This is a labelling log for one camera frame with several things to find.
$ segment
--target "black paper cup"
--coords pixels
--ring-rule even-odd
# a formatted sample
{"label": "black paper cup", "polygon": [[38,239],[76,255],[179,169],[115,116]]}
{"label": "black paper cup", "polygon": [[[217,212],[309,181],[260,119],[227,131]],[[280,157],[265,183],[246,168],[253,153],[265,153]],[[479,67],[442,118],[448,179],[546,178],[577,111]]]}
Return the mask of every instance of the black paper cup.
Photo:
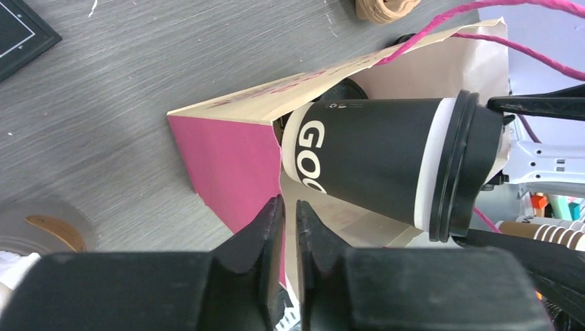
{"label": "black paper cup", "polygon": [[295,110],[282,159],[293,180],[429,232],[465,236],[503,114],[457,98],[318,101]]}

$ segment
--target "pink bag side panel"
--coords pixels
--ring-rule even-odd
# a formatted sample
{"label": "pink bag side panel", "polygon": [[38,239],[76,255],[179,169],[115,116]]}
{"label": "pink bag side panel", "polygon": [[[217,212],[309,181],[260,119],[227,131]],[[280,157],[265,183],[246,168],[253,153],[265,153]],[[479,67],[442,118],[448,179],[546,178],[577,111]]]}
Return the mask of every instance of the pink bag side panel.
{"label": "pink bag side panel", "polygon": [[[195,192],[236,233],[281,194],[281,152],[272,126],[169,116]],[[284,278],[284,242],[280,282]]]}

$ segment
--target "white wall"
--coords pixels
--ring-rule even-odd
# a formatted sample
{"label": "white wall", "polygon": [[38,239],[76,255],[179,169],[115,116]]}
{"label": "white wall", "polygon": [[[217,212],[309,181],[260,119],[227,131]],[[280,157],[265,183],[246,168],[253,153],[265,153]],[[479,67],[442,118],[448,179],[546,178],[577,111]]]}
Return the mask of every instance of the white wall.
{"label": "white wall", "polygon": [[[585,0],[572,0],[585,6]],[[566,66],[585,70],[585,20],[534,5],[497,6],[479,11],[482,19],[504,17],[508,38]],[[514,94],[560,90],[580,83],[514,50],[510,51],[510,83]],[[543,143],[585,146],[585,122],[529,117]]]}

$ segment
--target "ball of twine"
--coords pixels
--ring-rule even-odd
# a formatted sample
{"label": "ball of twine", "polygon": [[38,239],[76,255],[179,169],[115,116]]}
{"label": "ball of twine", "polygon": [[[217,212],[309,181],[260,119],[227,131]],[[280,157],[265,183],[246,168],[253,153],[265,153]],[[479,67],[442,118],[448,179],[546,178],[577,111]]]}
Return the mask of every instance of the ball of twine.
{"label": "ball of twine", "polygon": [[401,19],[419,3],[420,0],[355,0],[357,16],[376,24]]}

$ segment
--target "white speck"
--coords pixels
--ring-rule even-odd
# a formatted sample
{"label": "white speck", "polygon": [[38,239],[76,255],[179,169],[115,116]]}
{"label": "white speck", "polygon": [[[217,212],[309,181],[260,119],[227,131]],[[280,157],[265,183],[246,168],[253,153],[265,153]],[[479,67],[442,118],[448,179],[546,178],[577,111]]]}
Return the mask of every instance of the white speck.
{"label": "white speck", "polygon": [[331,33],[333,33],[333,35],[334,35],[335,37],[339,38],[339,36],[335,34],[335,31],[333,31],[333,29],[332,29],[330,26],[329,26],[329,30],[331,31]]}
{"label": "white speck", "polygon": [[93,11],[95,10],[95,8],[97,7],[97,0],[94,0],[93,2],[93,6],[92,6],[92,11],[90,12],[90,14],[88,15],[88,18],[91,17],[91,15],[93,15]]}

